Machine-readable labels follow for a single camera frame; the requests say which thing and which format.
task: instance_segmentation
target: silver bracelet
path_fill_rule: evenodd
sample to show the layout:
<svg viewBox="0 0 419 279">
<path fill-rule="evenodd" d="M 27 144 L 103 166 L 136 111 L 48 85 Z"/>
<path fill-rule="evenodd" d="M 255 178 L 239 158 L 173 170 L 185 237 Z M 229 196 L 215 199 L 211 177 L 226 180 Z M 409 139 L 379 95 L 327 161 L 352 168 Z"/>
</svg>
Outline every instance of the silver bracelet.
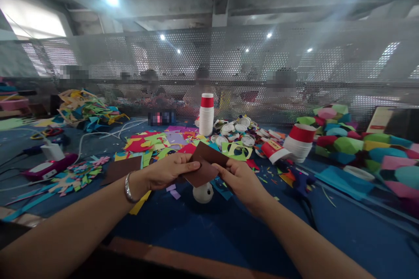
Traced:
<svg viewBox="0 0 419 279">
<path fill-rule="evenodd" d="M 127 177 L 125 178 L 125 196 L 127 197 L 127 200 L 128 200 L 130 203 L 136 204 L 136 203 L 138 203 L 138 202 L 140 201 L 140 199 L 135 200 L 135 199 L 133 199 L 133 198 L 132 198 L 132 196 L 131 196 L 131 190 L 130 190 L 130 183 L 129 183 L 129 181 L 130 181 L 130 175 L 131 175 L 131 173 L 133 173 L 133 172 L 135 172 L 135 171 L 131 171 L 131 172 L 127 175 Z"/>
</svg>

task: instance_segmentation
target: wrist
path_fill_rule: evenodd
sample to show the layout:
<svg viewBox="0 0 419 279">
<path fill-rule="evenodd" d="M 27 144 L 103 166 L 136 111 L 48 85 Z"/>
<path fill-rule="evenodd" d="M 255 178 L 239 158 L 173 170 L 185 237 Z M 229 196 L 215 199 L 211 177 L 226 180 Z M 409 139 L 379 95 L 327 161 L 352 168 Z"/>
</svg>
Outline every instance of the wrist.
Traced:
<svg viewBox="0 0 419 279">
<path fill-rule="evenodd" d="M 140 199 L 150 190 L 150 181 L 146 171 L 138 170 L 130 175 L 130 191 L 134 199 Z"/>
<path fill-rule="evenodd" d="M 275 206 L 276 204 L 278 204 L 278 202 L 268 192 L 266 192 L 266 194 L 259 200 L 258 216 L 264 219 L 266 215 L 272 213 L 272 206 Z"/>
</svg>

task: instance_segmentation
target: perforated metal screen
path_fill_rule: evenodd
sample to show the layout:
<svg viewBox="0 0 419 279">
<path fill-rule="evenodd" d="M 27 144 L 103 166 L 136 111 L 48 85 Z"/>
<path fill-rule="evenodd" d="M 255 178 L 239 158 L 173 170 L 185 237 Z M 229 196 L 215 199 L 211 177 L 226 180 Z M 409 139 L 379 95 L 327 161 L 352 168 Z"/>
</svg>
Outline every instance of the perforated metal screen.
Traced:
<svg viewBox="0 0 419 279">
<path fill-rule="evenodd" d="M 364 128 L 375 106 L 419 105 L 418 44 L 417 22 L 357 21 L 1 42 L 0 57 L 5 76 L 85 87 L 133 114 L 196 118 L 213 92 L 217 118 L 284 125 L 341 103 Z"/>
</svg>

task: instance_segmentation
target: red and white paper cup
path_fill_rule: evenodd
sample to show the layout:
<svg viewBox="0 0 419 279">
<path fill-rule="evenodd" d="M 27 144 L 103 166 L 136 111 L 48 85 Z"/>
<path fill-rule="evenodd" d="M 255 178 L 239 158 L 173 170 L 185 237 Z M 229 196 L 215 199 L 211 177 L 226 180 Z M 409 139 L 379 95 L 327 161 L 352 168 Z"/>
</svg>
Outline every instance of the red and white paper cup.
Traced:
<svg viewBox="0 0 419 279">
<path fill-rule="evenodd" d="M 199 133 L 210 136 L 214 125 L 214 94 L 203 93 L 199 110 Z"/>
<path fill-rule="evenodd" d="M 277 143 L 272 145 L 270 142 L 262 145 L 262 151 L 272 164 L 275 164 L 280 159 L 286 159 L 291 155 L 291 152 L 281 145 Z"/>
<path fill-rule="evenodd" d="M 284 142 L 284 148 L 292 155 L 290 159 L 302 163 L 306 160 L 312 146 L 316 128 L 306 124 L 295 124 Z"/>
</svg>

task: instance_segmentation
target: blue tablecloth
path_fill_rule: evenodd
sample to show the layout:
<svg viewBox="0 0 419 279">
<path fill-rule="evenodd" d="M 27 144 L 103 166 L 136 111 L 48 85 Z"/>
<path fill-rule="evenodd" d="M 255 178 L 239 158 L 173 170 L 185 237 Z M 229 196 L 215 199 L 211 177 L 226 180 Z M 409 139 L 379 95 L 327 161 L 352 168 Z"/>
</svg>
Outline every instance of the blue tablecloth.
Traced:
<svg viewBox="0 0 419 279">
<path fill-rule="evenodd" d="M 147 125 L 136 126 L 124 131 L 122 137 L 147 129 L 151 128 Z M 165 127 L 152 129 L 163 131 Z M 71 128 L 66 128 L 65 133 L 72 139 L 66 151 L 77 153 L 80 137 L 84 133 Z M 30 134 L 30 131 L 17 130 L 2 132 L 0 134 L 2 160 L 33 146 L 35 141 L 29 139 Z M 114 137 L 100 140 L 98 137 L 97 135 L 85 137 L 82 157 L 112 156 L 123 148 L 123 143 Z M 44 161 L 43 155 L 33 156 L 22 162 L 4 166 L 0 171 L 12 166 L 30 168 L 42 161 Z M 273 196 L 277 196 L 284 206 L 308 222 L 303 208 L 293 197 L 293 190 L 277 175 L 272 177 L 267 172 L 268 167 L 274 174 L 276 169 L 268 160 L 255 157 L 255 161 L 261 167 L 259 175 L 261 177 L 263 174 L 267 175 L 263 177 L 268 182 L 268 184 L 263 183 L 266 189 Z M 312 155 L 304 165 L 315 171 L 321 171 L 328 166 L 328 163 L 327 159 Z M 27 182 L 24 177 L 15 176 L 17 173 L 12 170 L 1 175 L 0 189 Z M 49 198 L 29 212 L 49 217 L 97 191 L 103 177 L 104 175 L 99 175 L 77 193 Z M 278 184 L 274 184 L 271 179 L 275 179 Z M 2 192 L 0 202 L 4 205 L 11 201 L 12 197 L 33 189 L 34 186 Z M 189 184 L 178 185 L 177 190 L 181 194 L 179 200 L 175 200 L 165 191 L 153 192 L 138 215 L 124 217 L 111 234 L 279 276 L 299 277 L 293 263 L 271 231 L 261 221 L 251 216 L 236 197 L 225 201 L 215 192 L 211 202 L 203 205 L 194 200 L 192 186 Z M 327 191 L 327 193 L 333 198 L 336 208 L 327 200 L 320 187 L 315 188 L 310 194 L 318 229 L 325 238 L 378 278 L 417 277 L 419 273 L 417 255 L 419 245 L 415 242 L 417 241 L 415 234 L 418 234 L 417 225 L 368 201 L 364 204 L 376 214 L 357 206 L 339 192 Z M 381 204 L 398 207 L 397 198 L 382 189 L 374 189 L 369 197 Z M 10 208 L 18 209 L 24 203 L 25 201 L 13 204 Z M 394 226 L 392 223 L 395 222 L 401 227 Z"/>
</svg>

